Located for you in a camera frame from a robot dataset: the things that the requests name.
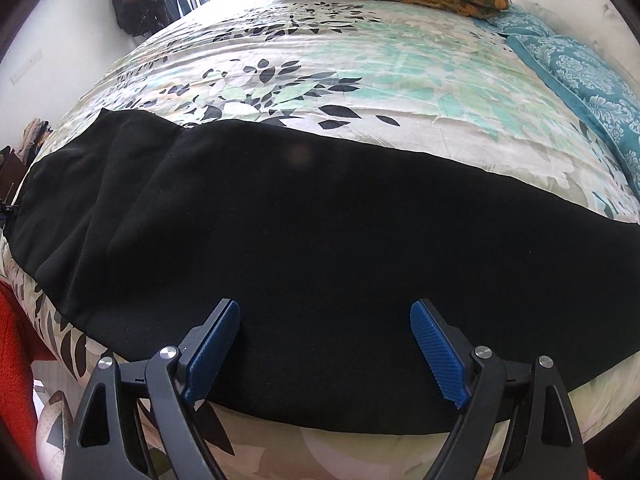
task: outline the white wall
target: white wall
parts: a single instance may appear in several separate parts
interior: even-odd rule
[[[0,63],[0,148],[18,148],[34,117],[57,124],[136,43],[118,28],[111,0],[41,0]],[[13,85],[38,49],[42,58]]]

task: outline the clothes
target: clothes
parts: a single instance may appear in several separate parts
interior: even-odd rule
[[[52,359],[11,289],[0,282],[0,418],[36,471],[40,470],[35,443],[38,418],[31,363]]]
[[[40,133],[41,127],[42,120],[39,118],[35,118],[24,129],[24,135],[22,136],[22,145],[15,152],[21,162],[25,162],[27,160],[27,156],[29,155],[31,148],[36,142],[36,138]]]
[[[503,359],[550,355],[568,390],[640,350],[639,225],[426,153],[104,110],[34,164],[17,202],[16,262],[127,360],[238,301],[210,399],[267,420],[450,430],[409,326],[416,298]]]

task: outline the metal screw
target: metal screw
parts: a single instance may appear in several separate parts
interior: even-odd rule
[[[165,346],[160,351],[160,357],[162,359],[173,359],[178,353],[178,349],[175,346]]]
[[[103,357],[98,361],[98,368],[100,370],[106,370],[113,364],[113,358],[111,357]]]
[[[554,365],[554,360],[548,355],[541,355],[538,359],[540,366],[544,368],[551,368]]]
[[[494,354],[488,346],[484,345],[476,346],[475,352],[476,355],[481,359],[488,359]]]

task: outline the black fabric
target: black fabric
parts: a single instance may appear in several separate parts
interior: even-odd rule
[[[640,350],[640,226],[425,153],[103,111],[31,168],[19,202],[17,263],[129,360],[237,300],[210,398],[261,418],[449,430],[410,330],[417,298],[503,358],[551,355],[570,390]]]

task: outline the black leaf print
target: black leaf print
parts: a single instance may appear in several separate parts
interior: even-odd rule
[[[74,373],[74,362],[71,358],[71,330],[65,334],[62,338],[62,343],[60,343],[60,357],[62,358],[62,362],[65,364],[66,368],[71,372],[74,378],[76,378],[76,374]]]
[[[335,117],[348,117],[353,119],[361,119],[361,117],[346,106],[338,106],[338,105],[325,105],[321,106],[320,109],[327,115],[332,115]]]
[[[327,119],[318,123],[323,130],[333,130],[334,128],[340,128],[345,124],[349,124],[349,121],[334,121],[333,119]]]
[[[40,309],[42,308],[42,303],[44,302],[44,294],[39,295],[36,298],[36,311],[33,314],[34,319],[36,319],[38,317],[38,314],[40,313]]]
[[[53,321],[60,325],[60,332],[62,332],[69,324],[69,322],[64,317],[62,317],[62,314],[60,314],[59,311],[56,311],[56,313],[53,315]]]
[[[47,334],[49,335],[49,342],[55,354],[58,354],[58,347],[56,346],[56,338],[53,335],[53,320],[51,319],[51,313],[47,314]]]
[[[178,90],[181,90],[182,87],[178,86],[178,85],[173,85],[171,88],[169,88],[169,94],[177,94]]]
[[[260,81],[262,81],[263,83],[268,83],[275,73],[276,69],[274,66],[266,68],[265,70],[260,72]]]
[[[335,85],[335,86],[329,87],[329,91],[331,92],[353,92],[355,90],[357,90],[355,86],[349,86],[349,85]]]
[[[207,110],[204,112],[204,116],[202,117],[203,121],[207,121],[209,119],[218,120],[222,117],[222,110],[217,106],[207,105]]]
[[[151,422],[151,425],[156,428],[156,430],[158,429],[158,422],[156,422],[156,415],[154,414],[154,407],[151,407],[151,411],[149,411],[146,406],[144,404],[142,404],[142,402],[140,402],[140,400],[138,400],[138,406],[140,407],[140,411],[143,413],[143,415],[146,416],[146,420],[148,420],[149,422]]]
[[[311,77],[315,80],[319,80],[331,77],[333,74],[335,74],[335,72],[318,72],[317,74],[313,74]],[[301,77],[300,79],[308,79],[308,76]]]
[[[76,368],[78,369],[78,378],[80,378],[86,372],[86,336],[84,334],[82,334],[78,338],[78,342],[76,343],[76,348],[74,349],[74,356],[76,358]]]
[[[272,124],[273,126],[286,126],[286,124],[285,124],[285,123],[283,123],[283,122],[280,120],[280,118],[278,118],[278,117],[269,117],[269,118],[267,118],[267,119],[263,119],[263,120],[261,120],[260,122],[261,122],[261,123],[264,123],[264,124]]]
[[[274,38],[277,38],[279,36],[284,36],[286,34],[286,32],[284,30],[279,30],[278,32],[276,32],[275,34],[272,34],[271,36],[269,36],[266,40],[264,41],[270,41],[273,40]]]
[[[302,68],[300,65],[298,66],[286,66],[282,70],[278,72],[278,75],[289,74],[291,72],[295,72],[297,69]]]
[[[386,115],[376,115],[376,117],[379,118],[383,123],[391,124],[393,126],[400,126],[398,121],[392,119],[391,117],[387,117]]]
[[[200,434],[210,444],[219,447],[222,451],[226,451],[231,455],[234,454],[234,448],[226,436],[225,428],[220,423],[218,415],[211,405],[205,401],[196,410],[193,417],[196,427],[200,430]]]
[[[53,421],[47,437],[47,444],[51,444],[58,449],[65,449],[64,433],[62,430],[62,412]]]

